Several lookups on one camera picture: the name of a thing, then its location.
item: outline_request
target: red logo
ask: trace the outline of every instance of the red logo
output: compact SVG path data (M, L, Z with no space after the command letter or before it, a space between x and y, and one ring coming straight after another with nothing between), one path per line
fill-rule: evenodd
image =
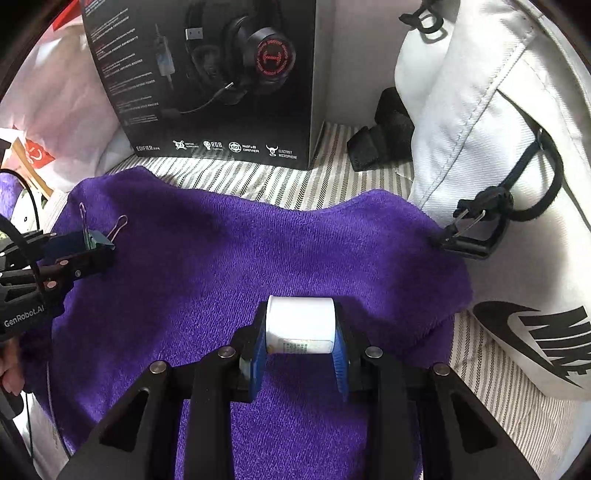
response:
M281 74L289 65L289 46L277 39L262 41L256 52L256 67L263 75L273 77Z

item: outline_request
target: red logo on bag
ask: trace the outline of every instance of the red logo on bag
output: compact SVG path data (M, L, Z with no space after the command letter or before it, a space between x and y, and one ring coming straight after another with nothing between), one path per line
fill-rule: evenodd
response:
M33 165L35 170L42 168L55 160L55 157L47 153L45 148L29 139L25 142L25 149L27 150L29 163Z

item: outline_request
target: white wall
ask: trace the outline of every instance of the white wall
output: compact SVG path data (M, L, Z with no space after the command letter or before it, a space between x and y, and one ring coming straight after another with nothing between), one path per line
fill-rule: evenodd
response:
M420 0L335 0L335 38L327 120L373 125L379 96L394 84L394 67L408 30L398 17Z

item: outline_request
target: finger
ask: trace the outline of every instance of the finger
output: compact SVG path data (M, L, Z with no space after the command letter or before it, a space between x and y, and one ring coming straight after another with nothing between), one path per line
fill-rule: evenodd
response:
M11 338L4 347L4 371L10 370L18 365L18 339Z
M25 378L22 374L22 368L17 365L4 373L2 384L7 392L12 393L14 396L20 395L22 389L25 387Z

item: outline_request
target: striped fabric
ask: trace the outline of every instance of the striped fabric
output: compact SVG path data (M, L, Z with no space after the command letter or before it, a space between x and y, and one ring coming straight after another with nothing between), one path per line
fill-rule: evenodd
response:
M352 127L327 124L313 167L308 171L212 158L132 156L110 173L141 165L181 188L237 195L297 210L331 207L373 189L407 198L412 185L412 164L353 171L346 142L355 132ZM59 194L50 199L44 212L46 231L57 219L65 200ZM456 316L450 364L509 433L541 480L556 480L580 404L542 395L468 312Z

